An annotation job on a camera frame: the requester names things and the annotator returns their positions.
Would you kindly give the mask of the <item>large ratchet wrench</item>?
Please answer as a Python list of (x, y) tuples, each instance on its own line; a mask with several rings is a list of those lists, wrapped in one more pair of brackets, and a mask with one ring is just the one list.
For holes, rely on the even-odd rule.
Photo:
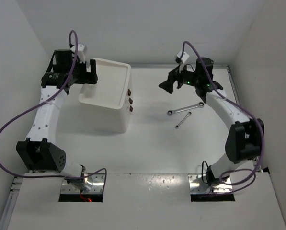
[(199, 102), (199, 103), (194, 104), (194, 105), (191, 105), (191, 106), (179, 108), (179, 109), (176, 109), (176, 110), (169, 110), (169, 111), (167, 111), (167, 115), (168, 115), (168, 116), (171, 116), (171, 115), (174, 115), (174, 114), (176, 114), (176, 113), (180, 113), (180, 112), (184, 112), (184, 111), (189, 111), (189, 110), (196, 109), (196, 108), (203, 108), (204, 105), (205, 105), (205, 104), (204, 104), (203, 102)]

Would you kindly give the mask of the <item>small combination wrench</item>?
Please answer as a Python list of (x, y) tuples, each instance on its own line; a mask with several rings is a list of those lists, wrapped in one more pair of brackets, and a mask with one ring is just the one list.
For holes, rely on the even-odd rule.
[(178, 129), (178, 128), (184, 123), (184, 121), (185, 121), (188, 117), (190, 117), (191, 115), (192, 115), (192, 113), (191, 113), (191, 112), (188, 112), (188, 113), (186, 114), (186, 116), (175, 126), (175, 128)]

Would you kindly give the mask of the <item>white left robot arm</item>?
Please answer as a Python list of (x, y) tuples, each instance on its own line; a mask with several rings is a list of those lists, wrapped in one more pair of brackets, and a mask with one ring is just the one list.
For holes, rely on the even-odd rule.
[(59, 113), (73, 84), (96, 84), (96, 62), (86, 60), (87, 48), (55, 50), (41, 78), (41, 106), (24, 141), (16, 151), (32, 171), (54, 172), (65, 177), (82, 177), (82, 165), (70, 162), (65, 151), (55, 145)]

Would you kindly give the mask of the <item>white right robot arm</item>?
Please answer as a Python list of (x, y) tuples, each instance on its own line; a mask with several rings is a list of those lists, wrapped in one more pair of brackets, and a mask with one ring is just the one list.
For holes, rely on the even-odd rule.
[(178, 88), (193, 86), (197, 96), (216, 112), (229, 130), (223, 156), (208, 166), (205, 174), (208, 185), (218, 184), (245, 162), (261, 156), (264, 123), (227, 98), (222, 85), (213, 80), (213, 60), (198, 58), (193, 71), (188, 71), (183, 57), (178, 56), (176, 62), (178, 66), (159, 87), (172, 94), (174, 83)]

